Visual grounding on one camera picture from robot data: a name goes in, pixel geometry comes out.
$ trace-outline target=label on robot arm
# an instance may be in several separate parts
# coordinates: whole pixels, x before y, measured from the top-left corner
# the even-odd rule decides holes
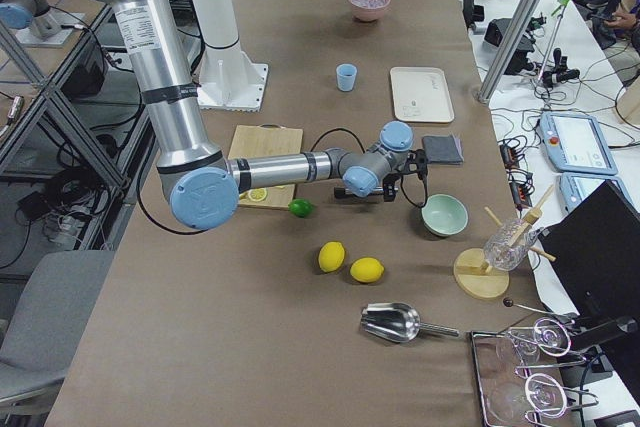
[[[160,48],[160,39],[146,6],[122,10],[116,19],[129,55]]]

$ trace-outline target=person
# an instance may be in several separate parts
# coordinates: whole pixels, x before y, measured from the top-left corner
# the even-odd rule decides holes
[[[640,0],[585,0],[598,6],[593,35],[623,83],[640,72]]]

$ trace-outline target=pink bowl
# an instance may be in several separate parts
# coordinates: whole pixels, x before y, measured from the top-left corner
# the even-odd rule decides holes
[[[363,22],[373,22],[389,10],[391,0],[348,0],[353,16]]]

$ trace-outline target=glass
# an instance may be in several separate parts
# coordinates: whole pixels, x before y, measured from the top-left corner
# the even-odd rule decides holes
[[[525,224],[523,219],[510,219],[489,237],[483,248],[484,258],[489,265],[504,271],[513,270],[520,265],[537,238],[535,232],[528,231],[513,242],[512,239],[519,237],[519,232],[525,230]]]
[[[540,359],[540,349],[531,332],[512,328],[496,342],[496,355],[510,365],[531,365]]]
[[[571,349],[569,332],[550,317],[542,317],[533,324],[533,340],[540,350],[552,357],[562,357]]]
[[[489,412],[506,425],[524,421],[541,424],[535,414],[556,419],[567,410],[567,396],[560,384],[547,374],[533,374],[524,386],[517,382],[498,385],[487,399]]]

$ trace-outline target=white tray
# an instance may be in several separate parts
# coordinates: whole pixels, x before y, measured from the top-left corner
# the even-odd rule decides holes
[[[398,120],[448,123],[454,118],[449,88],[441,69],[394,67],[391,69],[391,91]]]

